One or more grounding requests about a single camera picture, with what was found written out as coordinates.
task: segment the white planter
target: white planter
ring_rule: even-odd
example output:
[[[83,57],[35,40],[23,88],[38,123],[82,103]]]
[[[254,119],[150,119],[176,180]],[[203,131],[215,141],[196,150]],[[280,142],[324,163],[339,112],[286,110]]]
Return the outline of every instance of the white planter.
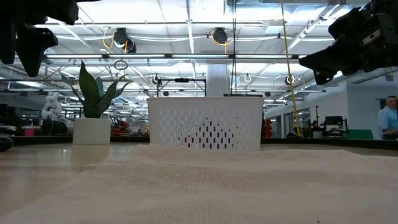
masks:
[[[109,144],[111,142],[111,120],[98,118],[75,119],[74,144]]]

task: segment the fabric surface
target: fabric surface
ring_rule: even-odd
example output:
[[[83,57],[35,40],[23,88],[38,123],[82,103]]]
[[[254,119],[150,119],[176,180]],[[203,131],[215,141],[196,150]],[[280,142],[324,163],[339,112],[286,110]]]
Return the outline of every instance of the fabric surface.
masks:
[[[396,223],[398,158],[140,146],[0,223]]]

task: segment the black metal frame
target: black metal frame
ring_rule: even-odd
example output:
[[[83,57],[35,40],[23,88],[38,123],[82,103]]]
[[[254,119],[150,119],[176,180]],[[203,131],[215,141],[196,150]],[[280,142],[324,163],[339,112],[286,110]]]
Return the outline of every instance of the black metal frame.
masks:
[[[161,89],[159,89],[159,83],[165,81],[166,83],[164,85],[162,85]],[[169,84],[170,82],[176,82],[176,83],[186,83],[186,82],[194,82],[196,83],[199,88],[201,88],[204,92],[205,92],[205,96],[207,96],[207,82],[205,79],[196,79],[196,78],[160,78],[157,80],[156,83],[156,96],[159,97],[159,92],[163,90],[163,88],[165,88],[167,86],[167,84]],[[204,82],[205,83],[205,88],[203,89],[198,82]]]

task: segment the ceiling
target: ceiling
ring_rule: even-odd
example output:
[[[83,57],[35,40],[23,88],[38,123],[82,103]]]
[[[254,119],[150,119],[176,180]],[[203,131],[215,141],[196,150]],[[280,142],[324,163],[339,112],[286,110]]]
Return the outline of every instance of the ceiling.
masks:
[[[46,54],[123,54],[124,50],[112,47],[112,35],[118,27],[127,28],[127,34],[137,46],[137,54],[285,54],[282,10],[278,1],[261,4],[262,0],[240,0],[236,10],[236,42],[226,48],[217,45],[211,38],[216,27],[223,27],[233,41],[233,15],[227,0],[102,0],[79,3],[79,20],[74,26],[49,19],[38,27],[49,28],[57,37],[59,45]],[[306,55],[322,50],[333,43],[328,26],[353,7],[364,6],[367,1],[285,1],[284,16],[287,21],[286,36],[289,53]],[[112,63],[104,60],[86,60],[88,71],[103,79],[110,79],[118,72]],[[51,59],[53,64],[43,63],[37,79],[59,80],[64,75],[78,78],[78,60]],[[151,79],[155,74],[162,78],[196,77],[205,78],[209,63],[224,63],[229,70],[232,60],[171,60],[147,59],[130,60],[130,66],[123,73],[134,81],[130,89],[153,88]],[[239,89],[287,89],[284,78],[287,76],[285,60],[240,60],[236,64],[240,83]],[[24,69],[16,63],[8,74],[10,78],[24,78]],[[300,66],[297,61],[290,64],[294,85],[313,83],[313,73]],[[32,88],[21,83],[13,83],[15,88]],[[67,88],[63,83],[48,82],[49,88]],[[197,92],[172,93],[170,96],[203,96],[204,93],[194,83],[170,83],[167,88],[195,89]],[[143,93],[125,92],[125,100],[135,102]]]

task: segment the blue shirt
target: blue shirt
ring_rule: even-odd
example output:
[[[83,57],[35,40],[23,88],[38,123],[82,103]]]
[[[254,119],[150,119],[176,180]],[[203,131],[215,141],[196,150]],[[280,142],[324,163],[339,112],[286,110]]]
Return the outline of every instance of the blue shirt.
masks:
[[[397,110],[386,106],[383,110],[379,111],[379,127],[382,133],[384,130],[398,130],[398,115]]]

